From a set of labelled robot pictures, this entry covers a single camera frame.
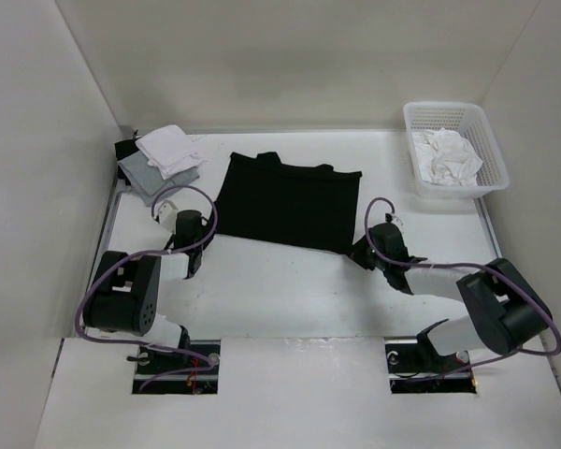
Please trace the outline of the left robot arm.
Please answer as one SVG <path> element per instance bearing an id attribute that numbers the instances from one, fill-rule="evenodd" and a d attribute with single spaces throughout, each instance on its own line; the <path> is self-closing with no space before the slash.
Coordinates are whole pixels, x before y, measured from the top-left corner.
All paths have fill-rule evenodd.
<path id="1" fill-rule="evenodd" d="M 199 355 L 190 349 L 187 329 L 158 312 L 162 264 L 170 257 L 180 266 L 180 277 L 192 279 L 214 238 L 218 212 L 207 219 L 198 210 L 182 210 L 174 218 L 164 249 L 102 255 L 76 312 L 76 329 L 92 342 L 133 344 L 159 352 L 161 364 L 178 373 L 188 368 L 192 356 Z"/>

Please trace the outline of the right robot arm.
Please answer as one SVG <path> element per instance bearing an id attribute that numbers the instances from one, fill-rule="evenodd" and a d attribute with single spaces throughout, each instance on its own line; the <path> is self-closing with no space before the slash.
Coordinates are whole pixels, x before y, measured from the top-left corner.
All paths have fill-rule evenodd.
<path id="1" fill-rule="evenodd" d="M 449 355 L 482 348 L 510 355 L 553 322 L 548 307 L 504 258 L 486 265 L 433 263 L 411 255 L 401 231 L 390 223 L 369 228 L 348 256 L 361 268 L 381 271 L 403 294 L 447 298 L 465 306 L 464 316 L 436 322 L 417 334 L 414 355 L 424 369 L 438 369 Z"/>

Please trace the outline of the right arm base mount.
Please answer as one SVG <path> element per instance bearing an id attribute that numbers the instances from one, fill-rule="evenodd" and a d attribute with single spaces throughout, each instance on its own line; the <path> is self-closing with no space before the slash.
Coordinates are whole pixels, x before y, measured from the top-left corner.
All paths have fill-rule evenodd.
<path id="1" fill-rule="evenodd" d="M 384 344 L 389 386 L 393 394 L 475 394 L 476 385 L 468 367 L 467 353 L 430 355 L 416 340 L 388 340 Z"/>

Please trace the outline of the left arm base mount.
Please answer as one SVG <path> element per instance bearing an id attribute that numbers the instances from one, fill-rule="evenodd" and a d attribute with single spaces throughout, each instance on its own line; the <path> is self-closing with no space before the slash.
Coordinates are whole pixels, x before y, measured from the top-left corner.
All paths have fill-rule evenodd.
<path id="1" fill-rule="evenodd" d="M 219 340 L 196 340 L 189 349 L 195 355 L 156 352 L 140 347 L 126 360 L 133 364 L 134 395 L 216 395 L 222 345 Z"/>

